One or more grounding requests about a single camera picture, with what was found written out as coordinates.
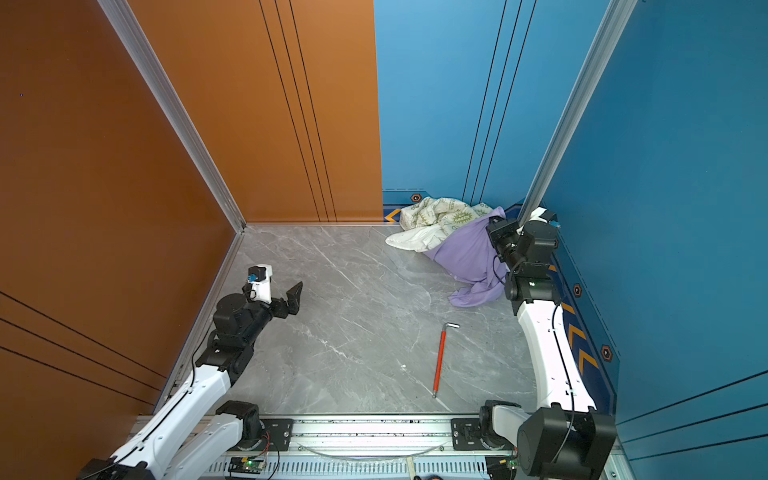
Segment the purple cloth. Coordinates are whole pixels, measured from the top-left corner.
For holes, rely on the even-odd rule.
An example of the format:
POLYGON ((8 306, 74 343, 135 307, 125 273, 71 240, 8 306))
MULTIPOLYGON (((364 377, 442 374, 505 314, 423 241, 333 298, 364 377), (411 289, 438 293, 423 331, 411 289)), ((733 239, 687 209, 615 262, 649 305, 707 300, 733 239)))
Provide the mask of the purple cloth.
POLYGON ((486 227, 492 217, 505 219, 502 207, 472 220, 449 235, 425 255, 442 266, 463 287, 452 293, 450 303, 458 308, 478 307, 497 300, 504 293, 502 277, 508 268, 499 262, 486 227))

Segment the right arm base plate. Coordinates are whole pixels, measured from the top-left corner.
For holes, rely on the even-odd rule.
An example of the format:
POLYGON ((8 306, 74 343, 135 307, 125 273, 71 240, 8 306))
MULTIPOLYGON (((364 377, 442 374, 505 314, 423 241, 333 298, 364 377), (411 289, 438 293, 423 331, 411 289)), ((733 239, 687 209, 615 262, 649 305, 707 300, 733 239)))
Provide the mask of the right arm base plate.
POLYGON ((505 440, 486 438, 476 417, 453 418, 449 422, 452 447, 455 451, 512 451, 513 445, 505 440))

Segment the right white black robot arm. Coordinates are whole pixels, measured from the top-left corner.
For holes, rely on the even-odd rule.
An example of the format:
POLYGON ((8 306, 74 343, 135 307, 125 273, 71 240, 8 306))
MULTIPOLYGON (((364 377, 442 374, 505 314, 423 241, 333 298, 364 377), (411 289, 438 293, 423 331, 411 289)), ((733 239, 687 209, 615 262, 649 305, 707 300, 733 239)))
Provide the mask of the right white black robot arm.
POLYGON ((537 403, 527 413, 512 402, 487 401, 480 410, 480 439, 492 450, 510 451, 528 476, 598 479, 617 430, 613 418, 598 411, 570 350, 563 301, 550 270, 556 228, 546 220, 520 225, 492 217, 486 230, 508 269, 504 293, 531 354, 537 403))

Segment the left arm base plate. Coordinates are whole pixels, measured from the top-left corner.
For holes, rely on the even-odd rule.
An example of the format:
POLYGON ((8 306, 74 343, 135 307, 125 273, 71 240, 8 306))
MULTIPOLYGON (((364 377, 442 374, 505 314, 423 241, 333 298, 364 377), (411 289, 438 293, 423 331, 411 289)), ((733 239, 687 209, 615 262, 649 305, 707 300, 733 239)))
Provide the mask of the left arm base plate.
POLYGON ((261 419, 259 426, 244 425, 241 440, 233 447, 236 452, 285 452, 289 449, 294 420, 290 418, 261 419))

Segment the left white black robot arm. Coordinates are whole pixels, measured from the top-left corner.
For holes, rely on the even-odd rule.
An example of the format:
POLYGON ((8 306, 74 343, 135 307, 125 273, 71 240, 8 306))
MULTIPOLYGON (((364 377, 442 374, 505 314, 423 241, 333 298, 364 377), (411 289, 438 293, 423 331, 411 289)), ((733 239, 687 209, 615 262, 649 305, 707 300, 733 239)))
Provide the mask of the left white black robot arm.
POLYGON ((237 445, 268 446, 257 405, 224 401, 240 379, 264 328, 300 311, 303 285, 270 295, 269 280, 250 276, 242 292, 221 298, 202 354, 171 399, 108 459, 92 459, 81 479, 197 479, 237 445))

